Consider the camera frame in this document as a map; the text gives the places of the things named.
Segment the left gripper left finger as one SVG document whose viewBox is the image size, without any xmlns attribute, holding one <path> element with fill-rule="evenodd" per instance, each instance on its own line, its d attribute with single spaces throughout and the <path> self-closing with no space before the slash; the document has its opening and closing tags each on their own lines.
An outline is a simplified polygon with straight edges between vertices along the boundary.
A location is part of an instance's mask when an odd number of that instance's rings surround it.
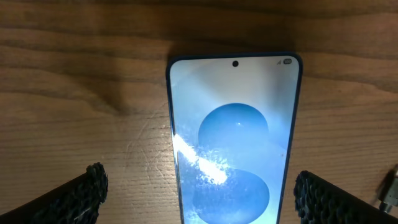
<svg viewBox="0 0 398 224">
<path fill-rule="evenodd" d="M 108 193 L 108 176 L 97 162 L 77 178 L 1 215 L 1 223 L 95 224 Z"/>
</svg>

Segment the blue Galaxy smartphone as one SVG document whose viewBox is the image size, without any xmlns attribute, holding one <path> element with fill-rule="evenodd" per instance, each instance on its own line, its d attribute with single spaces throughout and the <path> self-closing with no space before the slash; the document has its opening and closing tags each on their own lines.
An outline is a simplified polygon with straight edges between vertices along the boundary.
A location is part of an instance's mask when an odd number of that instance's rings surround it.
<svg viewBox="0 0 398 224">
<path fill-rule="evenodd" d="M 279 223 L 303 62 L 184 55 L 165 71 L 180 221 Z"/>
</svg>

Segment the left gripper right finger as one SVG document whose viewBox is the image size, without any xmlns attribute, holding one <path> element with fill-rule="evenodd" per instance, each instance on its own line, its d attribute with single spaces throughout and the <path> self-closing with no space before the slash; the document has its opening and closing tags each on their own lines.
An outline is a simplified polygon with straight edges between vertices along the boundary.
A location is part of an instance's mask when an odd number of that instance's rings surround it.
<svg viewBox="0 0 398 224">
<path fill-rule="evenodd" d="M 303 170 L 294 187 L 301 224 L 397 224 L 397 218 Z"/>
</svg>

